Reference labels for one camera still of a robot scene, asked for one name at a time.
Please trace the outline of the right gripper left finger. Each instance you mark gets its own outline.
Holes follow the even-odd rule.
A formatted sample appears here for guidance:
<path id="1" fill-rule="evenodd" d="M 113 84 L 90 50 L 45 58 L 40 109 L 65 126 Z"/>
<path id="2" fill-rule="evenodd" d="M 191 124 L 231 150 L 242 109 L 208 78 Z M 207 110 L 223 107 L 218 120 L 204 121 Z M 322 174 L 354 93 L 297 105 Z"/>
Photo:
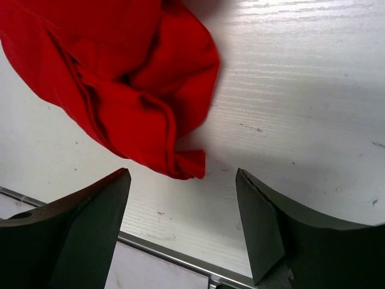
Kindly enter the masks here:
<path id="1" fill-rule="evenodd" d="M 131 176 L 118 169 L 49 204 L 1 220 L 1 288 L 104 288 Z"/>

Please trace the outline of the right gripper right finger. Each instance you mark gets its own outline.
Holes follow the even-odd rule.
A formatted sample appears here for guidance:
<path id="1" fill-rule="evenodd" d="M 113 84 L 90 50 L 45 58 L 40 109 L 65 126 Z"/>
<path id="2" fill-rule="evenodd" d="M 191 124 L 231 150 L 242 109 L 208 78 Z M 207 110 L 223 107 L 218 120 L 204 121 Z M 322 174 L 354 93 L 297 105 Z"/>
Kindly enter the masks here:
<path id="1" fill-rule="evenodd" d="M 257 287 L 384 287 L 384 225 L 320 213 L 243 169 L 237 171 L 235 182 Z"/>

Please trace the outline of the red t-shirt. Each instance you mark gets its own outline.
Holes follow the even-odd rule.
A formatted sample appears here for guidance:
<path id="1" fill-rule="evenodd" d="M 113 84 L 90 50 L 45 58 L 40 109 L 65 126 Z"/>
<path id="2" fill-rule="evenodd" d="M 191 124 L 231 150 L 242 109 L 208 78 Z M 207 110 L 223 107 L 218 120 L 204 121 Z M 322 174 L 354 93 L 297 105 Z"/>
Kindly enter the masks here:
<path id="1" fill-rule="evenodd" d="M 176 142 L 205 121 L 220 57 L 182 1 L 2 1 L 1 44 L 39 98 L 112 153 L 205 176 L 205 153 Z"/>

